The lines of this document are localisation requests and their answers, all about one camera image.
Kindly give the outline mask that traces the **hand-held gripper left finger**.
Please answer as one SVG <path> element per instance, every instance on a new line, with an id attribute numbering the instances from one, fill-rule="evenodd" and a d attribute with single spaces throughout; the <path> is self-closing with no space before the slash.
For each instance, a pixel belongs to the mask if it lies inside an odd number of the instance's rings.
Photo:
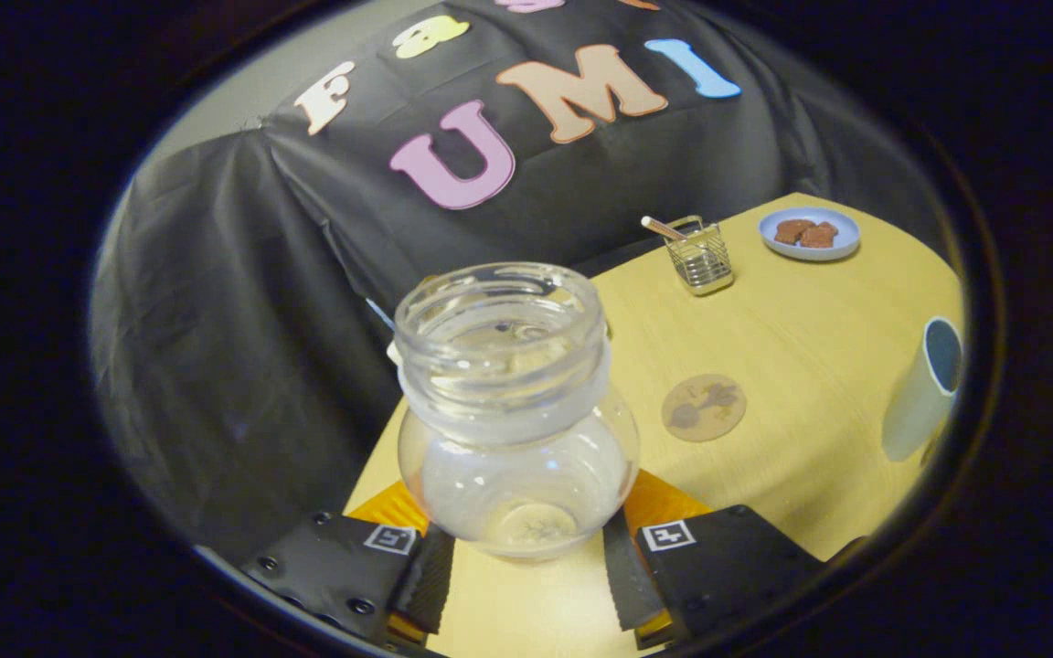
<path id="1" fill-rule="evenodd" d="M 396 482 L 347 514 L 309 514 L 242 570 L 318 623 L 397 650 L 439 633 L 452 562 L 454 537 Z"/>

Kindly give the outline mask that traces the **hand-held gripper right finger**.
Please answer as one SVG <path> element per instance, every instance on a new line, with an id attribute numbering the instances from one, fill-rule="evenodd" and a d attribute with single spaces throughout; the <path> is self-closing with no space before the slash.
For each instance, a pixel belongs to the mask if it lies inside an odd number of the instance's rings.
<path id="1" fill-rule="evenodd" d="M 620 629 L 641 650 L 739 629 L 824 570 L 748 505 L 714 511 L 645 470 L 602 537 Z"/>

